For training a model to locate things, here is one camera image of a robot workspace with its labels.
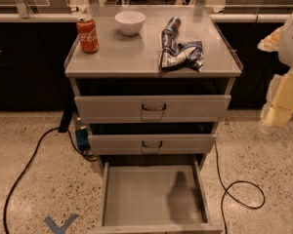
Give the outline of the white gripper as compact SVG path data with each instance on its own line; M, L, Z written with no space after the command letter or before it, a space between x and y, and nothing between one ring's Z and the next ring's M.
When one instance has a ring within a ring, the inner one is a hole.
M293 67L293 14L258 44L264 52L277 52L279 60ZM270 82L266 103L260 115L260 130L272 134L293 116L293 68L283 76L275 74Z

